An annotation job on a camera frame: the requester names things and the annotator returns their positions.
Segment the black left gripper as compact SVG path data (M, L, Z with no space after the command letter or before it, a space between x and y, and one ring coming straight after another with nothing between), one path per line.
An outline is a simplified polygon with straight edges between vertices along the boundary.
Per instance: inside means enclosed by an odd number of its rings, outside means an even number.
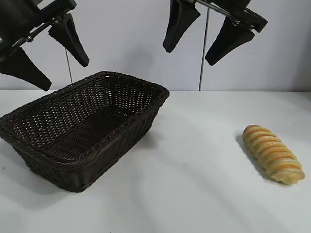
M0 2L0 72L24 80L44 91L52 85L31 61L23 48L51 26L49 36L68 50L83 67L89 64L72 14L76 7L73 0L54 0L44 8L37 5L40 0L2 0Z

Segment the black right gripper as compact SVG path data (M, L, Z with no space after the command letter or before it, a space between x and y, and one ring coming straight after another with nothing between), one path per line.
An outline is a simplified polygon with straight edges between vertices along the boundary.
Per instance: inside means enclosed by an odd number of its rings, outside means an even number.
M255 29L260 33L268 21L247 8L250 0L170 0L170 15L163 41L166 52L172 52L189 26L201 15L200 3L226 16L221 30L205 56L213 66L235 48L251 41Z

